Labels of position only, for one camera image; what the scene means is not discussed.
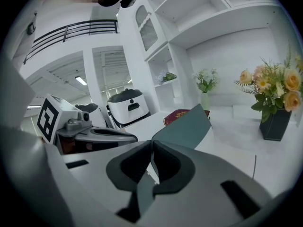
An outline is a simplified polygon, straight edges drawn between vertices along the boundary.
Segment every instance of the balcony railing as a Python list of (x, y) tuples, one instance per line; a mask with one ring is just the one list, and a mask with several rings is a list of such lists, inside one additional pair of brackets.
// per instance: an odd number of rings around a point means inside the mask
[(59, 42), (66, 42), (68, 39), (81, 36), (81, 35), (95, 35), (95, 34), (108, 34), (118, 33), (117, 28), (118, 20), (89, 20), (55, 29), (34, 41), (34, 45), (30, 53), (26, 56), (24, 64), (27, 60), (38, 54), (53, 44)]

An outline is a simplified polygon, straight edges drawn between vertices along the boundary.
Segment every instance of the fluorescent light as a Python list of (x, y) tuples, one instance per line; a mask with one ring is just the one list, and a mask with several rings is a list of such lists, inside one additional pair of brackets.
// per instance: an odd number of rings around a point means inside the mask
[(81, 77), (76, 77), (76, 80), (80, 82), (82, 85), (87, 85), (87, 83)]
[(39, 108), (39, 107), (41, 107), (41, 105), (30, 105), (27, 108)]

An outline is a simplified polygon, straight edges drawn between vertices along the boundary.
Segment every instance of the dark vase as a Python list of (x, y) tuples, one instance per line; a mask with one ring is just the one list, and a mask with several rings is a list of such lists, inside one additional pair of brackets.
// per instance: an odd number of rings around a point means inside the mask
[(288, 126), (292, 112), (285, 108), (277, 110), (276, 114), (270, 114), (266, 122), (260, 124), (260, 130), (265, 140), (281, 141)]

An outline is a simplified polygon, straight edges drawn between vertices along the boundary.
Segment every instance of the flower vase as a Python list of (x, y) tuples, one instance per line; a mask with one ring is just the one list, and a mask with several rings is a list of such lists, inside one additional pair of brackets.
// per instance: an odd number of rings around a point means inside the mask
[(210, 100), (209, 100), (209, 95), (208, 93), (201, 93), (200, 94), (200, 105), (204, 110), (209, 110), (210, 109)]
[(260, 130), (265, 140), (281, 141), (287, 129), (292, 112), (285, 108), (277, 110), (276, 114), (270, 114), (270, 117), (260, 124)]

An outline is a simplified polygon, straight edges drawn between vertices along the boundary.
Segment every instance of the cabinet door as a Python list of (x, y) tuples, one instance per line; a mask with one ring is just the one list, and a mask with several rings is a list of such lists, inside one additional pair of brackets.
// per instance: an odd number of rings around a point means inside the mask
[(136, 36), (140, 41), (146, 61), (167, 42), (167, 38), (147, 0), (141, 0), (137, 4), (133, 21), (134, 26), (138, 28)]

